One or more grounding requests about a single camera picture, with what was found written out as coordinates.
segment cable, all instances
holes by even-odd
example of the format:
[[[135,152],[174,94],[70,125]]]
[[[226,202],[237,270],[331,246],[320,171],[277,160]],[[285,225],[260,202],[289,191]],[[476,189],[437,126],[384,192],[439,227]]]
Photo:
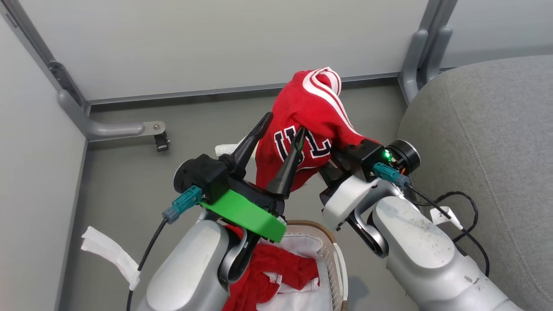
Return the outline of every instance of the cable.
[[[405,186],[409,189],[411,189],[414,193],[416,193],[417,195],[419,195],[421,198],[423,198],[425,201],[427,201],[430,205],[432,205],[433,207],[435,207],[438,211],[440,211],[446,218],[448,219],[451,219],[451,216],[446,213],[446,211],[444,211],[441,207],[439,207],[436,203],[434,203],[432,200],[430,200],[429,198],[427,198],[424,194],[422,194],[420,191],[418,191],[415,187],[411,186],[410,184],[405,184]],[[466,235],[469,239],[471,239],[471,241],[476,245],[476,247],[478,247],[478,249],[481,251],[482,253],[482,256],[484,257],[484,262],[486,263],[486,271],[485,271],[485,275],[486,277],[489,277],[489,258],[488,258],[488,254],[486,253],[486,251],[484,250],[484,248],[482,247],[482,245],[480,245],[480,243],[470,234],[470,232],[466,229],[463,229],[461,230],[463,232],[463,234],[458,237],[459,239],[461,237],[463,237],[464,235]]]
[[[150,254],[150,251],[152,250],[152,247],[154,246],[155,240],[158,239],[159,234],[161,233],[163,227],[167,224],[168,219],[163,218],[163,221],[161,221],[161,224],[159,224],[158,229],[155,231],[154,236],[150,240],[150,244],[148,244],[148,247],[146,247],[146,251],[144,252],[144,255],[142,256],[142,260],[140,261],[140,264],[138,265],[138,271],[142,271],[142,267],[144,267],[144,263],[146,262],[146,258],[148,258],[148,255]],[[131,311],[131,302],[133,300],[133,291],[129,290],[129,296],[127,296],[127,311]]]
[[[464,196],[465,198],[468,199],[468,201],[471,203],[472,205],[472,209],[474,210],[474,218],[472,220],[472,225],[467,229],[467,232],[471,232],[472,229],[474,229],[476,227],[476,224],[478,223],[478,207],[476,206],[476,202],[474,202],[474,200],[471,198],[470,195],[462,192],[462,191],[450,191],[446,194],[443,194],[443,195],[440,195],[436,200],[434,200],[434,203],[438,204],[440,202],[442,202],[443,200],[445,200],[446,198],[449,198],[450,196],[452,195],[462,195]],[[413,204],[415,205],[419,205],[419,206],[431,206],[430,203],[422,203],[422,202],[412,202]],[[465,233],[463,232],[462,234],[458,235],[457,237],[455,237],[453,239],[453,243],[457,243],[459,242],[459,240],[461,238],[463,238],[465,236]]]

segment gray upholstered seat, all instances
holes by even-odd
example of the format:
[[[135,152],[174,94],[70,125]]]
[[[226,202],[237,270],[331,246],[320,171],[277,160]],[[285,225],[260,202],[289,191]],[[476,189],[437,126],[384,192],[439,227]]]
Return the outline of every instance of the gray upholstered seat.
[[[473,235],[489,254],[490,278],[526,311],[553,310],[552,106],[553,55],[490,61],[432,80],[399,128],[421,154],[421,191],[475,199]],[[467,200],[442,205],[470,226]],[[470,240],[460,246],[483,270]]]

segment wall mount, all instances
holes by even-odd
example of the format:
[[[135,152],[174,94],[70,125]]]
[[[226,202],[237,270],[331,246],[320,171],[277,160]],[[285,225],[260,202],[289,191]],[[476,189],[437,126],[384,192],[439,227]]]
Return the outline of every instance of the wall mount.
[[[413,34],[399,74],[407,104],[419,89],[440,74],[440,64],[453,34],[447,25],[457,0],[429,0],[419,30]]]
[[[54,58],[19,1],[1,0],[1,2],[7,11],[8,24],[12,26],[12,30],[23,45],[29,50],[32,47],[48,67],[49,72],[45,71],[45,74],[53,76],[53,79],[49,77],[50,81],[56,81],[53,82],[53,85],[58,90],[58,103],[89,142],[154,136],[158,151],[169,149],[170,141],[167,139],[165,123],[161,121],[106,124],[90,119],[88,116],[90,107],[69,75],[67,68]]]

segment gray floor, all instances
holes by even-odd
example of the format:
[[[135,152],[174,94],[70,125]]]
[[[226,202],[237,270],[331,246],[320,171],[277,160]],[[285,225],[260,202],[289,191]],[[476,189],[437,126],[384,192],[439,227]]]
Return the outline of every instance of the gray floor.
[[[358,132],[384,144],[395,138],[405,108],[397,85],[344,90],[341,99]],[[215,145],[237,142],[270,111],[273,100],[265,97],[93,113],[93,118],[105,122],[162,120],[171,149],[156,152],[151,137],[89,145],[60,310],[124,310],[128,283],[111,263],[79,251],[80,236],[93,226],[139,261],[161,221],[161,212],[177,196],[173,190],[175,169],[201,153],[214,156]],[[248,179],[254,176],[255,165],[250,164]],[[324,188],[323,182],[313,177],[294,192],[286,204],[287,219],[322,222],[318,194]],[[140,275],[134,306],[198,214],[198,208],[187,211],[161,233]],[[344,226],[337,240],[349,275],[350,311],[417,310],[386,270],[385,260],[372,254],[353,230]]]

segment white wall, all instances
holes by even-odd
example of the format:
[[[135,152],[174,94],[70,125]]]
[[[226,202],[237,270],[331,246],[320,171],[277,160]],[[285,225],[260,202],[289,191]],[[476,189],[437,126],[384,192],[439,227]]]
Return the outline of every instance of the white wall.
[[[20,0],[87,100],[400,71],[427,0]]]
[[[553,54],[553,0],[459,0],[441,67]]]
[[[0,310],[54,311],[85,138],[2,18],[0,55]]]

